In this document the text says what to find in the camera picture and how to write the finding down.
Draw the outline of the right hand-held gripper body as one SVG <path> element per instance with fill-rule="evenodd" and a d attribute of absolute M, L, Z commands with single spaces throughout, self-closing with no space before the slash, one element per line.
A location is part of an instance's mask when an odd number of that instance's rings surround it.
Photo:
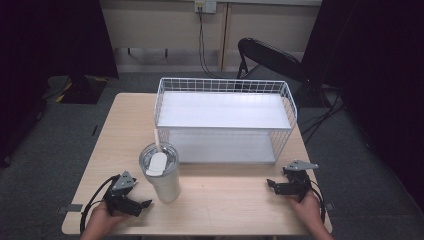
<path fill-rule="evenodd" d="M 307 170 L 318 168 L 319 166 L 317 164 L 298 159 L 284 166 L 283 174 L 288 179 L 289 184 L 294 187 L 294 191 L 291 192 L 291 195 L 297 195 L 299 199 L 302 200 L 306 193 L 312 188 Z"/>

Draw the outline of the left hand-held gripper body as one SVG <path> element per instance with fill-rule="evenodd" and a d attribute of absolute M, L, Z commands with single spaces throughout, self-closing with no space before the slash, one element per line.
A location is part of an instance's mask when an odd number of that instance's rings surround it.
<path fill-rule="evenodd" d="M 111 185 L 103 196 L 110 215 L 115 211 L 128 214 L 127 211 L 130 207 L 136 207 L 136 201 L 128 198 L 128 194 L 133 190 L 134 186 L 135 179 L 128 171 L 124 171 L 112 180 Z"/>

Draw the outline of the white wire shelf rack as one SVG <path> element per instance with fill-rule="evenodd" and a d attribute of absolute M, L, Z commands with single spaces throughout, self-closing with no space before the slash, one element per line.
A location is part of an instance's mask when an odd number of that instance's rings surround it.
<path fill-rule="evenodd" d="M 297 123 L 288 84 L 276 80 L 163 78 L 160 139 L 182 163 L 273 164 Z"/>

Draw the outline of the person's left hand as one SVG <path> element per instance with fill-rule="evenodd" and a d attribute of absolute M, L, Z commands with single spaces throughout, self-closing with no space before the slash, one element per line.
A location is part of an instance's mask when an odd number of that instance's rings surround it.
<path fill-rule="evenodd" d="M 117 215 L 111 216 L 109 214 L 107 204 L 105 202 L 100 202 L 92 210 L 89 222 L 87 223 L 85 230 L 98 229 L 98 230 L 107 231 L 109 233 L 115 226 L 124 222 L 128 218 L 129 218 L 129 215 L 126 215 L 126 214 L 117 214 Z"/>

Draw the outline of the person's right hand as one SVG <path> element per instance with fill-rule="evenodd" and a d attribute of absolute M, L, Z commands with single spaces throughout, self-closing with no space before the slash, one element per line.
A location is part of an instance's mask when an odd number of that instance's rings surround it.
<path fill-rule="evenodd" d="M 312 191 L 308 191 L 301 201 L 297 201 L 292 196 L 286 196 L 285 199 L 311 233 L 317 233 L 319 230 L 324 229 L 320 215 L 319 200 Z"/>

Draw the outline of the stand base with yellow tape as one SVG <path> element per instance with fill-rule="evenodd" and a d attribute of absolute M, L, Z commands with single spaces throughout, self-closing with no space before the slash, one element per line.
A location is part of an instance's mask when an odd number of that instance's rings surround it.
<path fill-rule="evenodd" d="M 54 94 L 55 101 L 63 104 L 96 104 L 107 84 L 108 80 L 103 77 L 70 76 L 59 93 Z"/>

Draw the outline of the black folding chair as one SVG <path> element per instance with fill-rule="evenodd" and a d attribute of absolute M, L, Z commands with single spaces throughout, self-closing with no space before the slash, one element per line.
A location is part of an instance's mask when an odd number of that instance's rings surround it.
<path fill-rule="evenodd" d="M 250 70 L 246 59 L 250 59 L 275 73 L 299 82 L 302 87 L 307 87 L 307 79 L 301 63 L 292 55 L 254 38 L 242 38 L 238 42 L 238 51 L 241 58 L 237 78 L 242 79 L 249 75 Z"/>

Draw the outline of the black curtain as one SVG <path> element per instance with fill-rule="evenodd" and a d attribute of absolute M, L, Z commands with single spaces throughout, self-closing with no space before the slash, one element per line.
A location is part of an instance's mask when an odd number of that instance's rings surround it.
<path fill-rule="evenodd" d="M 322 0 L 302 65 L 424 209 L 424 0 Z"/>

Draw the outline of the white wall socket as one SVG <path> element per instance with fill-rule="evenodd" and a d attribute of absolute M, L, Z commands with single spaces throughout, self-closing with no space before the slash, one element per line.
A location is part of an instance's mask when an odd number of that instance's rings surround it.
<path fill-rule="evenodd" d="M 217 2 L 213 0 L 195 0 L 194 11 L 196 13 L 215 14 L 217 12 Z"/>

